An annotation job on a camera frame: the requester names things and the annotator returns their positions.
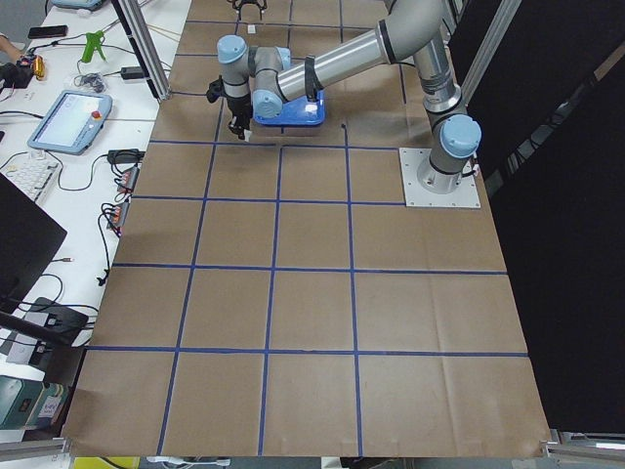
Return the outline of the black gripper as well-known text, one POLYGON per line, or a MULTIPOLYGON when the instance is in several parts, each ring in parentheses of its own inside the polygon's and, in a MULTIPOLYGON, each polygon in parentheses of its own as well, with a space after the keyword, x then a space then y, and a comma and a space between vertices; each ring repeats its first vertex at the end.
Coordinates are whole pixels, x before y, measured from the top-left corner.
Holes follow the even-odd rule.
POLYGON ((227 90, 228 83, 222 77, 211 82, 206 91, 206 99, 209 103, 215 103, 219 98, 227 101, 231 112, 231 120, 228 124, 229 130, 238 137, 239 140, 249 142, 252 132, 250 121, 253 115, 251 95, 247 93, 242 96, 231 96, 227 90))
POLYGON ((260 13, 268 8, 266 0, 229 0, 229 3, 238 13, 241 13, 243 8, 248 5, 256 7, 260 13))

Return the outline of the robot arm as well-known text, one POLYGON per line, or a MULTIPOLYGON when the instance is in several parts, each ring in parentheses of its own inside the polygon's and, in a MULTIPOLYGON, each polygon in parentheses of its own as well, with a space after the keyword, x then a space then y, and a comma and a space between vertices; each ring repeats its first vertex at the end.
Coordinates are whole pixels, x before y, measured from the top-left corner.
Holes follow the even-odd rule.
POLYGON ((388 14, 371 30, 320 56, 285 66, 278 47, 251 47, 238 35, 217 43, 221 74, 206 91, 210 103, 226 100, 230 131, 245 139, 253 116, 274 118, 283 106, 306 97, 316 100, 326 87, 380 64, 412 59, 424 93, 433 147, 418 167, 421 186, 433 193, 454 192, 481 140, 479 124, 462 103, 440 26, 439 1, 389 1, 388 14))

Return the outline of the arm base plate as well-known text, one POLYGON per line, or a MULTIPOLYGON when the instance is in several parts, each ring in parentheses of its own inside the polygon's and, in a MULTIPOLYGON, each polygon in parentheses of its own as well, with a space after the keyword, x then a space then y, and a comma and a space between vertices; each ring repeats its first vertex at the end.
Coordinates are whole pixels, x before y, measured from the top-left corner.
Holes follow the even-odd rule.
POLYGON ((471 161, 453 175, 439 173, 430 149, 399 148, 404 202, 410 208, 480 209, 471 161))

